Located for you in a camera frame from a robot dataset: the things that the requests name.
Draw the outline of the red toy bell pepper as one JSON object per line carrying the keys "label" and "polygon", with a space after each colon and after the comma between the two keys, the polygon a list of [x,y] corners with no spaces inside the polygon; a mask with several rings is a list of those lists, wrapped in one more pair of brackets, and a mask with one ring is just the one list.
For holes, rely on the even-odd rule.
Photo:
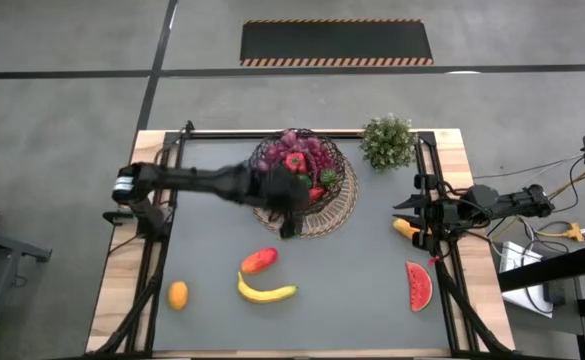
{"label": "red toy bell pepper", "polygon": [[286,155],[284,161],[285,167],[295,174],[307,173],[307,162],[305,155],[301,152],[291,152]]}

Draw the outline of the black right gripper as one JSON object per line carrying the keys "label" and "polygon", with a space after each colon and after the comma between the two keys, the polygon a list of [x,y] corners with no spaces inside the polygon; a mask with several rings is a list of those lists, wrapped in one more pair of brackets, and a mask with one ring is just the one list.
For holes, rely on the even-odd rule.
{"label": "black right gripper", "polygon": [[394,209],[418,209],[418,216],[394,214],[394,217],[410,227],[419,228],[423,234],[458,236],[461,232],[460,204],[459,199],[432,200],[421,194],[412,194]]}

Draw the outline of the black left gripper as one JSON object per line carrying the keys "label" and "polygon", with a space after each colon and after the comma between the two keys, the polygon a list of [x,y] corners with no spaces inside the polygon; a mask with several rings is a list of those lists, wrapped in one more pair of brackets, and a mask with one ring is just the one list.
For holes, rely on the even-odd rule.
{"label": "black left gripper", "polygon": [[309,202],[308,187],[294,174],[283,168],[269,171],[252,170],[243,203],[253,207],[274,210],[282,223],[279,235],[282,239],[300,234],[303,214],[299,209]]}

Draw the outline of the orange toy fruit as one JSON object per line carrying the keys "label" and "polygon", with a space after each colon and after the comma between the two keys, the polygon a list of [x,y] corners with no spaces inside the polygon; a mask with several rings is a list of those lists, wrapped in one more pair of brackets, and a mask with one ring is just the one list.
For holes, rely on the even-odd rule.
{"label": "orange toy fruit", "polygon": [[188,286],[184,281],[175,281],[168,288],[168,302],[175,311],[180,311],[187,305],[188,296]]}

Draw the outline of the yellow toy corn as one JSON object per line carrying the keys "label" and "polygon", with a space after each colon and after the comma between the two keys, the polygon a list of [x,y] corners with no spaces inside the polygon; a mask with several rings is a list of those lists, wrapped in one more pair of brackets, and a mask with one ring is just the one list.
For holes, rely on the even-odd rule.
{"label": "yellow toy corn", "polygon": [[401,218],[396,218],[393,221],[393,227],[407,239],[412,239],[415,234],[420,232],[419,228],[413,227],[408,221]]}

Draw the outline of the red orange toy mango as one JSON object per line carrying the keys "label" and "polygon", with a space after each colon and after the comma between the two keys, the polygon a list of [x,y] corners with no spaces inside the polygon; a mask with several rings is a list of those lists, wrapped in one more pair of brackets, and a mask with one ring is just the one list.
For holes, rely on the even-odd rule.
{"label": "red orange toy mango", "polygon": [[273,265],[277,259],[276,248],[263,248],[244,258],[240,270],[245,274],[258,274]]}

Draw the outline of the round woven placemat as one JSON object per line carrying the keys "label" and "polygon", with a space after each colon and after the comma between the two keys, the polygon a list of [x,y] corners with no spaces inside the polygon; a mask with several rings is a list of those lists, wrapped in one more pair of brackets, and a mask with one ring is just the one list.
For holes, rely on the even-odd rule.
{"label": "round woven placemat", "polygon": [[310,215],[295,218],[294,236],[316,238],[328,235],[345,224],[353,213],[358,199],[358,179],[347,158],[343,160],[344,180],[340,193],[322,210]]}

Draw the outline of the black aluminium table frame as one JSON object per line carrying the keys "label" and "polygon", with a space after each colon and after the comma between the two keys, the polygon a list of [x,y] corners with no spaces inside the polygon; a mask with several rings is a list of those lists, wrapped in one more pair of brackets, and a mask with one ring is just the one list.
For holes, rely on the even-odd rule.
{"label": "black aluminium table frame", "polygon": [[[454,186],[464,187],[470,183],[472,174],[460,130],[421,129],[418,134],[426,141],[422,147],[426,171],[440,172],[443,178]],[[95,354],[124,322],[127,313],[154,273],[159,259],[167,250],[167,246],[162,243],[146,242],[137,238],[131,241],[129,249],[124,254],[112,255],[107,259],[85,347],[87,355]],[[512,348],[514,340],[511,325],[490,255],[491,248],[487,243],[476,235],[467,235],[452,251],[449,259],[435,264],[434,268],[450,272],[486,326],[506,347]],[[125,335],[122,345],[111,356],[114,359],[138,357],[324,360],[436,358],[450,357],[455,351],[485,350],[484,342],[478,338],[452,296],[442,291],[439,297],[448,336],[449,346],[446,349],[154,351],[151,348],[153,341],[149,335],[154,328],[153,312],[158,302],[156,296],[150,296]]]}

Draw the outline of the yellow toy banana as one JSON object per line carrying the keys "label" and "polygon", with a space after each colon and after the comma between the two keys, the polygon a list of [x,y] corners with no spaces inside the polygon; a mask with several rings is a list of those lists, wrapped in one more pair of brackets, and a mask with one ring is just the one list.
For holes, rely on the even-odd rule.
{"label": "yellow toy banana", "polygon": [[273,290],[256,290],[248,285],[248,283],[244,280],[243,275],[241,272],[237,273],[238,282],[237,282],[237,291],[238,293],[247,301],[251,303],[274,303],[285,300],[294,296],[297,291],[298,287],[294,285],[287,285],[283,287],[279,287]]}

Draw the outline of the potted green artificial plant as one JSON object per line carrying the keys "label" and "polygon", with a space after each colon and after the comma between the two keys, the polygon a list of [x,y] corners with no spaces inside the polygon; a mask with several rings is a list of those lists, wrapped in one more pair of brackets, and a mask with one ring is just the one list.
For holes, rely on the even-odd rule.
{"label": "potted green artificial plant", "polygon": [[363,159],[375,171],[386,172],[414,161],[416,140],[411,120],[389,113],[371,119],[363,127],[360,149]]}

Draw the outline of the red grape bunch with leaf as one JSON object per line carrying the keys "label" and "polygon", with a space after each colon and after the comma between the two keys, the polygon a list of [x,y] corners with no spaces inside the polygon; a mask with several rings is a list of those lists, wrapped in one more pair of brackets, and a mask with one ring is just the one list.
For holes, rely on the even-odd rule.
{"label": "red grape bunch with leaf", "polygon": [[338,180],[337,163],[330,149],[317,137],[305,139],[308,176],[313,185],[332,188]]}

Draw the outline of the purple grape bunch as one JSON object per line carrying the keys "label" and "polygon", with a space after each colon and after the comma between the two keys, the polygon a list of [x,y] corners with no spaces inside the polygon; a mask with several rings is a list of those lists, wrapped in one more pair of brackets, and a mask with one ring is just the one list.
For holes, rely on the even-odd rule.
{"label": "purple grape bunch", "polygon": [[266,144],[265,149],[259,152],[255,162],[256,168],[261,171],[276,167],[287,169],[284,161],[286,155],[291,152],[301,152],[306,155],[305,141],[298,137],[295,130],[286,130],[278,139]]}

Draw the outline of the yellow power plug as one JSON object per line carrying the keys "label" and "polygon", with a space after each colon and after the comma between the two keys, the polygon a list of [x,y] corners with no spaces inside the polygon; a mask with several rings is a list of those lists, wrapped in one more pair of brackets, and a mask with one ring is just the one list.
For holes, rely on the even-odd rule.
{"label": "yellow power plug", "polygon": [[569,223],[568,228],[560,233],[548,233],[545,231],[536,231],[536,234],[539,236],[544,236],[544,237],[549,237],[549,238],[566,238],[566,239],[573,240],[575,242],[585,242],[585,235],[584,235],[583,229],[576,222]]}

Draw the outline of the toy watermelon slice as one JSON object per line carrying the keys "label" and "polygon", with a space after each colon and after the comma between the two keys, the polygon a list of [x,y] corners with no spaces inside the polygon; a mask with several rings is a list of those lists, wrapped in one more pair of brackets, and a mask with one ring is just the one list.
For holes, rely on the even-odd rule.
{"label": "toy watermelon slice", "polygon": [[433,285],[429,273],[419,264],[408,261],[406,271],[409,284],[410,309],[420,312],[426,308],[433,295]]}

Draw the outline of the black hazard-striped floor mat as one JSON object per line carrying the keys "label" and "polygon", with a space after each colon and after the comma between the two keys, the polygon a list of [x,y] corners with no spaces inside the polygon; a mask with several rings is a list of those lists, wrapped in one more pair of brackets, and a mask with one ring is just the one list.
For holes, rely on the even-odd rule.
{"label": "black hazard-striped floor mat", "polygon": [[242,67],[398,67],[434,63],[415,18],[247,20]]}

